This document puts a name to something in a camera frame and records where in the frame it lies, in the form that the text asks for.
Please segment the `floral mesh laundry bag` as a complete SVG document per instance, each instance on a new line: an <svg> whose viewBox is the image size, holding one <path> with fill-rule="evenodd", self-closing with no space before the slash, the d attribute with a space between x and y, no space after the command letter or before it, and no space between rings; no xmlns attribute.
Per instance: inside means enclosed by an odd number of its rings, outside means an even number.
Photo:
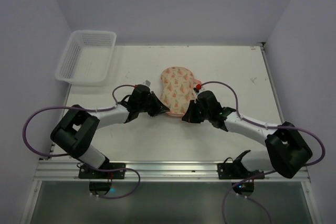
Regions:
<svg viewBox="0 0 336 224"><path fill-rule="evenodd" d="M163 91L160 101L170 110L168 115L183 117L190 100L196 98L194 88L201 84L193 73L184 67L169 67L161 73Z"/></svg>

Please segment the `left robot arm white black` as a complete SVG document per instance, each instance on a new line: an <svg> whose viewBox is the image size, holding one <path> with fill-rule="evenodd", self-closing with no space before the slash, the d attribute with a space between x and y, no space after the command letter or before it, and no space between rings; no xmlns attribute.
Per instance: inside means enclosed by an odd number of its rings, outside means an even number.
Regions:
<svg viewBox="0 0 336 224"><path fill-rule="evenodd" d="M68 108L50 138L72 158L99 172L107 171L109 159L92 144L96 131L114 124L125 124L135 120L140 113L154 117L168 112L150 88L144 84L133 86L130 95L111 108L85 109L79 105Z"/></svg>

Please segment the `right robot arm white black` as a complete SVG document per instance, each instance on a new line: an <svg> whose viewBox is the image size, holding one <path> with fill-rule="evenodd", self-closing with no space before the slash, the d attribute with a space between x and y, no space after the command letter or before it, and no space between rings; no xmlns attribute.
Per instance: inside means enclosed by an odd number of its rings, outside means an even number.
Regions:
<svg viewBox="0 0 336 224"><path fill-rule="evenodd" d="M267 125L243 120L236 109L222 107L211 91L201 92L190 101L182 121L194 124L209 121L217 129L240 134L265 146L264 151L245 150L231 163L219 164L219 170L229 178L245 179L263 175L266 170L293 178L312 157L312 150L293 124Z"/></svg>

